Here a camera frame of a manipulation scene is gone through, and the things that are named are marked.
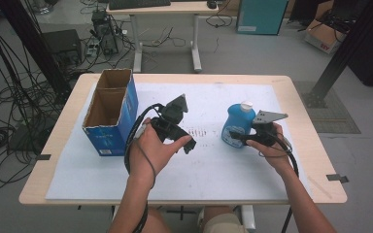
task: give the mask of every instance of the blue object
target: blue object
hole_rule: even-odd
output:
[[[251,124],[255,118],[253,103],[244,101],[241,104],[234,104],[228,108],[229,117],[222,129],[221,137],[224,142],[234,148],[241,148],[244,144],[237,139],[232,139],[230,131],[240,134],[250,134]]]
[[[278,35],[288,0],[241,0],[237,33]]]
[[[94,90],[83,130],[100,156],[124,156],[135,123],[138,95],[132,71],[104,70]]]

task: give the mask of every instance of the wrist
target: wrist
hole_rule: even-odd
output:
[[[293,168],[291,166],[277,167],[277,168],[275,168],[275,171],[281,177],[285,177],[285,176],[295,174],[295,171],[293,170]]]
[[[128,184],[132,184],[134,186],[139,186],[139,187],[145,187],[147,189],[151,189],[153,186],[153,178],[148,177],[148,176],[135,176],[135,175],[129,175]]]

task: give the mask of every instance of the white cap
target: white cap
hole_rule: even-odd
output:
[[[245,113],[249,112],[253,108],[253,102],[251,101],[243,101],[241,103],[241,110]]]

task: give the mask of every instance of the cardboard box on floor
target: cardboard box on floor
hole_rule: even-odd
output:
[[[333,4],[334,1],[331,0],[318,5],[316,17],[307,27],[305,35],[306,42],[328,54],[337,51],[346,36],[346,34],[319,22],[319,19],[332,8]]]
[[[122,156],[135,123],[138,96],[131,70],[104,70],[93,92],[83,130],[101,156]]]

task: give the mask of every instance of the computer monitor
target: computer monitor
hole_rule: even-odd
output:
[[[289,21],[309,25],[315,18],[318,5],[326,1],[328,0],[295,0]]]
[[[359,17],[370,0],[335,0],[332,13],[342,20],[354,20]]]

